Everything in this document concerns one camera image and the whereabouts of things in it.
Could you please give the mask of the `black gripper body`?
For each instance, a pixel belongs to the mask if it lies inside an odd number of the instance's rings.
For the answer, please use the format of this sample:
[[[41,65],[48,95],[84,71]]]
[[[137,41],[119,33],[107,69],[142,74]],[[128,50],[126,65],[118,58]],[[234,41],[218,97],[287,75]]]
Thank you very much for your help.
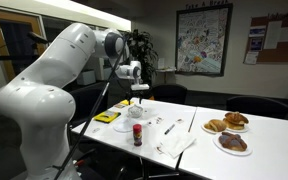
[[[143,95],[144,95],[144,91],[140,91],[140,90],[134,91],[134,90],[131,90],[131,91],[126,92],[126,97],[125,97],[125,99],[131,100],[133,97],[143,98]]]

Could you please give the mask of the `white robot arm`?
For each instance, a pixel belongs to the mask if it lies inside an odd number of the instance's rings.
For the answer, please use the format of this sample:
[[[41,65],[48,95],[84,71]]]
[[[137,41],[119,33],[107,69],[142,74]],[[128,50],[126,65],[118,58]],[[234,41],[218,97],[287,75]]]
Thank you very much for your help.
[[[77,78],[91,57],[108,58],[119,78],[139,81],[140,62],[118,62],[127,53],[118,31],[73,23],[34,63],[0,88],[0,113],[21,129],[27,180],[81,180],[69,156],[67,138],[67,123],[76,105],[63,87]]]

